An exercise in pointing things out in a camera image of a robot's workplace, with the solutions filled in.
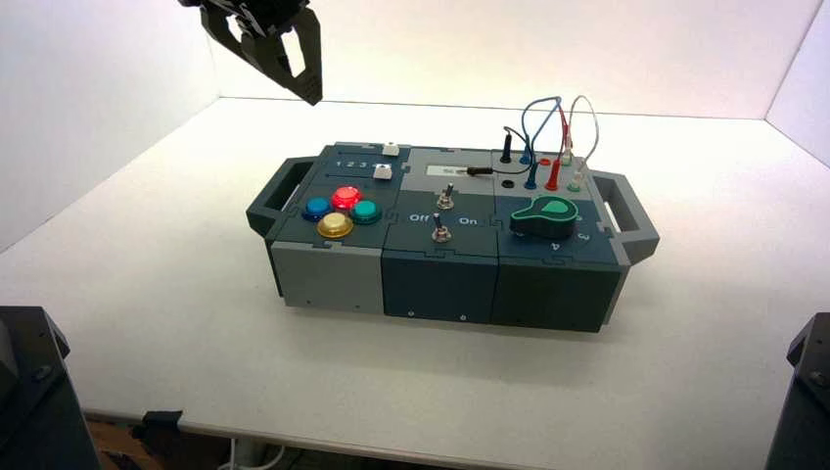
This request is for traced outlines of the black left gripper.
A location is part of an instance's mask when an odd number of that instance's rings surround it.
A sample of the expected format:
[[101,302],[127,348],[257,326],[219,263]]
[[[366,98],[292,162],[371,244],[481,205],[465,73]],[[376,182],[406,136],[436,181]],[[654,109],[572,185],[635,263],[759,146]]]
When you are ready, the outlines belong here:
[[[308,1],[179,0],[198,8],[208,35],[261,74],[311,106],[323,96],[320,24]],[[303,71],[294,73],[282,35],[298,37]]]

